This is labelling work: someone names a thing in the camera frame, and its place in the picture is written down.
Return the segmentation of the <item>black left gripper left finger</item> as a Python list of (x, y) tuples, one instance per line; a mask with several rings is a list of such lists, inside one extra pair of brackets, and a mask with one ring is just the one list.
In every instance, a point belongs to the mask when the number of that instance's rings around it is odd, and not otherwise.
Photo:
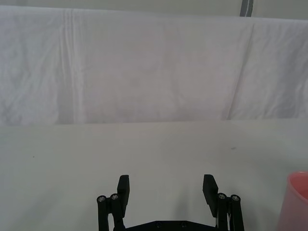
[(98, 206), (98, 230), (108, 231), (109, 222), (108, 215), (112, 214), (114, 221), (115, 231), (125, 231), (123, 218), (125, 217), (126, 207), (128, 204), (130, 186), (129, 176), (122, 175), (119, 178), (117, 193), (112, 194), (110, 197), (100, 195), (97, 197)]

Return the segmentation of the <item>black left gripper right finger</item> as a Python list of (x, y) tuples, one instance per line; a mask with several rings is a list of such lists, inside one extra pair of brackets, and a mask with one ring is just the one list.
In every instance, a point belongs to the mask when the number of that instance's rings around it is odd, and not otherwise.
[(241, 198), (238, 195), (220, 193), (214, 176), (210, 174), (204, 175), (203, 193), (216, 219), (217, 231), (244, 231)]

